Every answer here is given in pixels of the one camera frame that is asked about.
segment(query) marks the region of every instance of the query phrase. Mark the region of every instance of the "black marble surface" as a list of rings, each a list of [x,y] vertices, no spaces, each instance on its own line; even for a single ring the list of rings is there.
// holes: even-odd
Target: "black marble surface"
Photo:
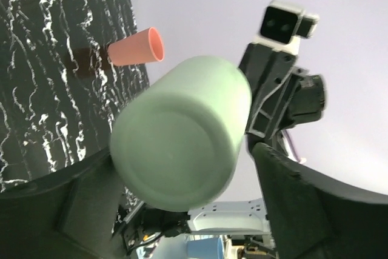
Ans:
[[[108,145],[149,86],[144,65],[116,68],[104,53],[135,31],[130,0],[0,0],[1,191]]]

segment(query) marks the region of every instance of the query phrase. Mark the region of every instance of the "white wall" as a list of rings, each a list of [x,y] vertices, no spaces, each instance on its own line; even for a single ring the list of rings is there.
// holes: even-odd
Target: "white wall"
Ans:
[[[139,29],[155,26],[166,59],[149,64],[152,81],[195,55],[223,56],[236,65],[271,0],[132,0]],[[286,0],[318,13],[313,39],[301,44],[299,66],[327,81],[325,117],[292,135],[308,166],[347,183],[388,193],[388,0]],[[245,150],[220,200],[250,200],[255,169]]]

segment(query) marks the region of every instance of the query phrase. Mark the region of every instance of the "cable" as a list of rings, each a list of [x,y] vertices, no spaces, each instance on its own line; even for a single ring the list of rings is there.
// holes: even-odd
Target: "cable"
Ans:
[[[294,142],[291,138],[291,135],[290,133],[287,131],[287,130],[283,130],[283,135],[284,137],[286,138],[287,140],[287,143],[290,147],[290,150],[291,150],[291,153],[292,155],[295,157],[295,159],[297,160],[298,163],[300,163],[302,161],[301,157],[298,155],[298,152],[296,151],[296,148],[295,148],[295,145],[294,145]]]
[[[152,239],[150,241],[146,241],[143,244],[139,244],[137,246],[132,246],[131,248],[129,248],[128,252],[126,253],[126,256],[129,256],[132,253],[132,251],[134,251],[136,249],[139,249],[141,247],[146,247],[148,245],[151,245],[151,244],[155,243],[156,241],[158,241],[163,236],[164,236],[164,233],[161,232],[159,235],[157,235],[154,239]]]

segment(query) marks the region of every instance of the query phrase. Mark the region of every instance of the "camera lens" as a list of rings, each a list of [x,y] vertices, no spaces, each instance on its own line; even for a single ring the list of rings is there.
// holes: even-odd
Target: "camera lens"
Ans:
[[[267,22],[268,27],[273,27],[275,25],[275,20],[271,19],[269,22]]]
[[[277,7],[267,7],[260,34],[276,42],[289,44],[298,23],[296,13]]]
[[[282,25],[281,26],[281,31],[282,32],[288,32],[290,30],[290,26],[288,24]]]

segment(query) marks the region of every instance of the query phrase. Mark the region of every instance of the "pink cup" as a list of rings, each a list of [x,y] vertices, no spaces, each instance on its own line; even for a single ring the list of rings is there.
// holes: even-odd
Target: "pink cup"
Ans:
[[[164,59],[163,41],[157,29],[150,27],[110,44],[108,55],[115,66],[160,62]]]

